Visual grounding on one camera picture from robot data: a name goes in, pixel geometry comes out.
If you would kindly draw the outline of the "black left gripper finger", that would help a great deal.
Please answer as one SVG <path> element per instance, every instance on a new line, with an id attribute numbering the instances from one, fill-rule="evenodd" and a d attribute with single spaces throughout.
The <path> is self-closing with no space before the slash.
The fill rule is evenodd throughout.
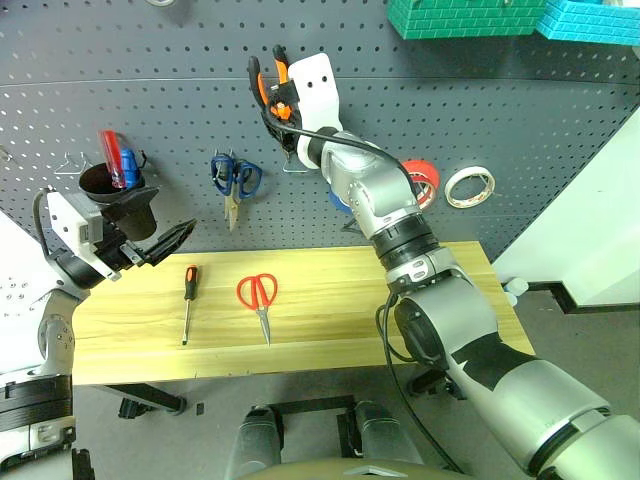
<path id="1" fill-rule="evenodd" d="M 161 234 L 146 250 L 175 251 L 187 240 L 196 225 L 197 220 L 195 218 L 177 224 Z"/>
<path id="2" fill-rule="evenodd" d="M 191 235 L 193 227 L 174 227 L 162 234 L 158 241 L 144 252 L 144 263 L 156 266 L 173 254 Z"/>

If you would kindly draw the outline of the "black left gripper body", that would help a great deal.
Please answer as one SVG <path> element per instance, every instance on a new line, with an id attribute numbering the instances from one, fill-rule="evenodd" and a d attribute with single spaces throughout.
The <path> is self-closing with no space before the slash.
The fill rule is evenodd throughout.
<path id="1" fill-rule="evenodd" d="M 97 243 L 97 257 L 115 272 L 146 263 L 143 250 L 107 220 L 102 223 L 102 240 Z"/>

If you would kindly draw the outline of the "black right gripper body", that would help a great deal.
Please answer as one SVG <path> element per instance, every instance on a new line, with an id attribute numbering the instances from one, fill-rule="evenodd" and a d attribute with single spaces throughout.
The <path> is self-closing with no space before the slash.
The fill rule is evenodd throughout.
<path id="1" fill-rule="evenodd" d="M 300 113 L 296 104 L 288 103 L 283 97 L 277 99 L 278 141 L 287 156 L 297 153 L 300 139 L 298 129 L 302 128 Z"/>

